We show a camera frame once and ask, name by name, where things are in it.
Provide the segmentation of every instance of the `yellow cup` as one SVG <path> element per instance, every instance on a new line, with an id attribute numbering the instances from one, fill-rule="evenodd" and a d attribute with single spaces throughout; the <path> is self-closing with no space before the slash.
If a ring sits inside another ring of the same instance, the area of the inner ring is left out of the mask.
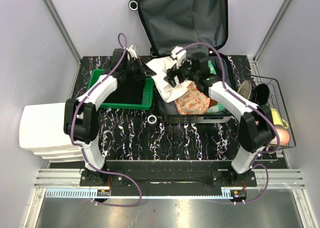
<path id="1" fill-rule="evenodd" d="M 280 127 L 281 129 L 289 128 L 288 123 L 280 117 L 276 109 L 271 108 L 271 114 L 272 114 L 273 124 L 275 127 Z"/>

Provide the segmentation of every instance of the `white cloth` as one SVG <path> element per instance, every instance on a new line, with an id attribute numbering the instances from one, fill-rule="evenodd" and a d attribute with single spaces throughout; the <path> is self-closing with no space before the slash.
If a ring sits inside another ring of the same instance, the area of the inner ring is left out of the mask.
<path id="1" fill-rule="evenodd" d="M 176 86 L 172 87 L 164 80 L 164 77 L 167 75 L 166 71 L 172 68 L 175 63 L 176 61 L 172 60 L 171 57 L 152 59 L 147 63 L 148 67 L 156 72 L 156 75 L 152 76 L 152 78 L 162 99 L 166 103 L 174 101 L 185 94 L 188 91 L 188 85 L 191 83 L 191 81 L 184 81 L 180 84 L 178 78 L 175 77 Z"/>

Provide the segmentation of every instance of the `metal wire rack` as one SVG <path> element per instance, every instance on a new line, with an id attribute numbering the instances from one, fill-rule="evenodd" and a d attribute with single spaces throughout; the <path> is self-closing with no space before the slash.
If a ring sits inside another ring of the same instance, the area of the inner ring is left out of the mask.
<path id="1" fill-rule="evenodd" d="M 245 77 L 248 77 L 248 74 L 239 73 L 237 77 L 238 84 L 241 84 L 243 81 L 247 80 Z M 269 105 L 270 108 L 276 109 L 280 117 L 288 123 L 287 132 L 290 135 L 290 140 L 287 145 L 281 145 L 280 149 L 295 147 L 296 139 L 294 136 L 292 125 L 290 122 L 290 118 L 288 115 L 288 111 L 286 108 L 286 104 L 285 104 L 284 97 L 281 92 L 281 88 L 278 80 L 274 78 L 268 78 L 268 77 L 256 76 L 256 75 L 251 75 L 250 79 L 251 79 L 250 81 L 251 81 L 252 90 L 254 90 L 254 88 L 256 88 L 256 86 L 258 86 L 259 84 L 266 84 L 268 86 L 269 97 L 268 97 L 267 105 Z"/>

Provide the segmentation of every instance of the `cable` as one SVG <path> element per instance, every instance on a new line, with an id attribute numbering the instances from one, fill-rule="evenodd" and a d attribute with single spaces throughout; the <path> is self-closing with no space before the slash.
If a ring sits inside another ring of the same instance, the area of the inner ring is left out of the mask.
<path id="1" fill-rule="evenodd" d="M 245 190 L 246 187 L 247 187 L 247 181 L 245 180 L 245 181 L 243 182 L 243 189 L 242 189 L 242 190 Z"/>
<path id="2" fill-rule="evenodd" d="M 265 186 L 264 186 L 263 191 L 261 192 L 260 195 L 258 195 L 256 198 L 254 198 L 252 200 L 246 201 L 245 203 L 238 202 L 236 204 L 250 204 L 250 203 L 253 203 L 253 202 L 257 201 L 258 199 L 260 199 L 264 195 L 264 193 L 266 192 L 266 190 L 268 188 L 268 184 L 269 184 L 269 172 L 268 172 L 268 169 L 263 164 L 255 164 L 252 167 L 252 169 L 254 169 L 254 168 L 258 167 L 258 166 L 262 167 L 265 170 L 266 182 L 265 182 Z M 213 202 L 213 203 L 217 203 L 217 204 L 232 204 L 232 205 L 234 205 L 234 203 L 230 203 L 230 202 L 219 202 L 219 201 L 216 201 L 216 200 L 210 200 L 210 201 Z"/>
<path id="3" fill-rule="evenodd" d="M 219 59 L 219 63 L 220 63 L 220 66 L 221 66 L 221 71 L 222 71 L 222 86 L 224 87 L 224 89 L 229 93 L 231 94 L 233 97 L 235 97 L 237 100 L 239 100 L 241 103 L 243 103 L 244 105 L 246 105 L 245 101 L 243 101 L 241 98 L 239 98 L 237 95 L 235 95 L 233 92 L 231 92 L 229 90 L 229 88 L 227 87 L 226 85 L 226 76 L 225 76 L 225 67 L 224 67 L 224 64 L 223 64 L 223 61 L 222 61 L 222 58 L 220 56 L 220 54 L 218 53 L 218 51 L 212 47 L 210 44 L 207 44 L 207 43 L 194 43 L 194 44 L 190 44 L 186 47 L 184 47 L 183 49 L 181 49 L 180 51 L 178 51 L 176 53 L 176 55 L 178 55 L 179 53 L 181 53 L 182 51 L 184 50 L 187 50 L 193 46 L 197 46 L 197 45 L 203 45 L 203 46 L 207 46 L 208 48 L 212 49 L 215 54 L 217 55 L 218 59 Z M 272 124 L 272 122 L 270 122 L 270 120 L 268 120 L 267 117 L 265 117 L 263 115 L 263 113 L 261 113 L 258 109 L 256 109 L 255 107 L 251 106 L 251 105 L 248 105 L 249 108 L 251 108 L 253 111 L 255 111 L 262 119 L 265 120 L 265 122 L 271 127 L 271 129 L 273 130 L 275 136 L 276 136 L 276 147 L 273 151 L 266 151 L 266 152 L 261 152 L 261 153 L 268 153 L 268 154 L 273 154 L 275 152 L 277 152 L 280 148 L 280 137 L 279 137 L 279 134 L 275 128 L 275 126 Z"/>
<path id="4" fill-rule="evenodd" d="M 122 45 L 121 41 L 120 41 L 120 36 L 123 36 L 124 38 L 124 45 Z M 124 48 L 125 50 L 127 50 L 127 46 L 128 46 L 128 43 L 127 43 L 127 38 L 126 36 L 123 34 L 123 33 L 120 33 L 118 35 L 118 42 L 120 44 L 120 46 L 122 48 Z M 136 202 L 136 203 L 133 203 L 133 204 L 108 204 L 108 203 L 102 203 L 102 202 L 98 202 L 98 201 L 95 201 L 95 204 L 102 204 L 102 205 L 106 205 L 106 206 L 115 206 L 115 207 L 132 207 L 132 206 L 136 206 L 138 204 L 140 204 L 141 200 L 142 200 L 142 193 L 141 193 L 141 189 L 139 187 L 139 185 L 129 176 L 125 175 L 125 174 L 121 174 L 121 173 L 117 173 L 117 172 L 109 172 L 109 171 L 103 171 L 103 170 L 100 170 L 96 167 L 94 167 L 88 160 L 88 157 L 85 153 L 85 150 L 84 150 L 84 147 L 81 145 L 81 144 L 78 144 L 78 143 L 75 143 L 75 139 L 74 139 L 74 134 L 75 134 L 75 124 L 76 124 L 76 119 L 77 119 L 77 114 L 82 106 L 82 104 L 85 102 L 85 100 L 91 95 L 91 93 L 100 85 L 102 84 L 120 65 L 120 63 L 122 62 L 122 60 L 124 59 L 126 55 L 126 52 L 123 52 L 118 63 L 115 65 L 115 67 L 107 74 L 106 77 L 104 77 L 100 82 L 96 83 L 91 89 L 90 91 L 88 92 L 87 96 L 85 96 L 81 101 L 80 103 L 78 104 L 78 106 L 76 107 L 75 109 L 75 112 L 74 112 L 74 115 L 73 115 L 73 119 L 72 119 L 72 124 L 71 124 L 71 134 L 70 134 L 70 138 L 71 138 L 71 143 L 72 145 L 75 145 L 75 146 L 79 146 L 81 147 L 81 153 L 83 155 L 83 158 L 85 160 L 85 162 L 88 164 L 88 166 L 90 166 L 93 170 L 97 171 L 97 172 L 100 172 L 100 173 L 103 173 L 103 174 L 109 174 L 109 175 L 117 175 L 117 176 L 122 176 L 122 177 L 125 177 L 127 179 L 129 179 L 138 189 L 138 192 L 139 192 L 139 200 Z"/>
<path id="5" fill-rule="evenodd" d="M 108 181 L 109 181 L 109 190 L 111 192 L 111 186 L 112 186 L 112 177 L 111 176 L 108 178 Z"/>

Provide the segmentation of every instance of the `black wheel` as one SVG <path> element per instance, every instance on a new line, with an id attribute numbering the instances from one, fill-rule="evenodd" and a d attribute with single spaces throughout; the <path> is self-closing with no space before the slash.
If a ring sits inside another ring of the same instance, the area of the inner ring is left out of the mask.
<path id="1" fill-rule="evenodd" d="M 149 127 L 155 127 L 158 124 L 158 119 L 154 115 L 150 115 L 146 121 Z"/>
<path id="2" fill-rule="evenodd" d="M 152 47 L 150 48 L 150 56 L 153 58 L 157 58 L 157 55 Z"/>
<path id="3" fill-rule="evenodd" d="M 129 9 L 131 11 L 137 11 L 138 10 L 138 0 L 130 0 L 128 5 L 129 5 Z"/>

